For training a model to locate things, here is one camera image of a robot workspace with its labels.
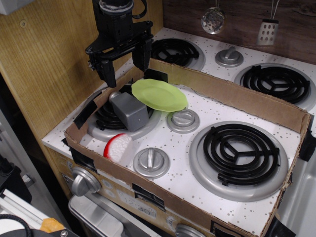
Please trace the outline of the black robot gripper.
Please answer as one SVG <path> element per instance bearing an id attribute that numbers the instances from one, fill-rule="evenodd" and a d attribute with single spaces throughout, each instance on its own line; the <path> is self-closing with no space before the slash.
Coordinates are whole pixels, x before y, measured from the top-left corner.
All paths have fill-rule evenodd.
<path id="1" fill-rule="evenodd" d="M 89 67 L 97 70 L 108 87 L 116 87 L 113 61 L 131 53 L 133 64 L 145 72 L 149 67 L 152 50 L 152 21 L 134 23 L 147 13 L 147 2 L 142 1 L 144 10 L 134 15 L 132 0 L 94 0 L 93 11 L 98 31 L 97 39 L 85 50 L 89 56 Z"/>

